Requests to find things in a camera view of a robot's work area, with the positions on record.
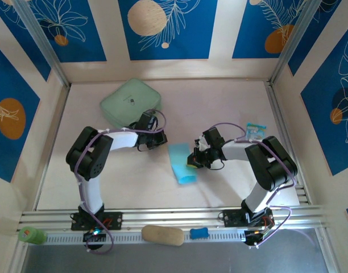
tan foam block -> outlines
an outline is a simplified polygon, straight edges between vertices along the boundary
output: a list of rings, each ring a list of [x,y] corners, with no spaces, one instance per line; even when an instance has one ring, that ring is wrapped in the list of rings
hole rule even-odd
[[[184,243],[184,232],[175,227],[147,225],[141,235],[145,241],[161,245],[181,246]]]

mint green pouch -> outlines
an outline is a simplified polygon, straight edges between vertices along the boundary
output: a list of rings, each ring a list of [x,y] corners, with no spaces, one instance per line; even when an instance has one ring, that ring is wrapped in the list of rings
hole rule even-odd
[[[137,78],[124,83],[100,103],[103,116],[116,128],[136,122],[149,109],[161,109],[161,96]]]

green tape roll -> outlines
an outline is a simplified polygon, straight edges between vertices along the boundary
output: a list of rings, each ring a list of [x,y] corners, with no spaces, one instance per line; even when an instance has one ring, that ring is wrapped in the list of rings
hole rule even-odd
[[[41,245],[46,242],[47,234],[43,230],[31,226],[25,226],[19,232],[19,240],[26,243]]]

white platform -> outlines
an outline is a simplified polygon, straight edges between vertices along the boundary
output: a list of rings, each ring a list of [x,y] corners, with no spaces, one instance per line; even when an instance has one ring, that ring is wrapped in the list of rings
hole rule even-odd
[[[57,134],[38,203],[39,210],[77,209],[80,201],[65,156],[85,126],[111,127],[99,103],[122,82],[73,84]],[[267,126],[267,135],[279,132],[261,81],[160,80],[148,85],[161,94],[169,143],[194,140],[218,122],[247,122]],[[241,133],[232,126],[218,127],[225,139]],[[195,208],[239,206],[251,192],[255,177],[248,162],[225,162],[221,171],[198,170],[198,181],[180,185],[172,172],[167,145],[150,152],[136,148],[113,151],[101,175],[106,208]],[[284,190],[272,204],[298,205],[295,189]]]

gray floor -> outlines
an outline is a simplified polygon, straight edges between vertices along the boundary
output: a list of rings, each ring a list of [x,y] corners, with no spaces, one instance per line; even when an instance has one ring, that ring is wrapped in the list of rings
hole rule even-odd
[[[93,255],[84,246],[29,247],[22,272],[327,272],[314,230],[304,235],[281,230],[260,249],[244,243],[116,245],[108,255]]]

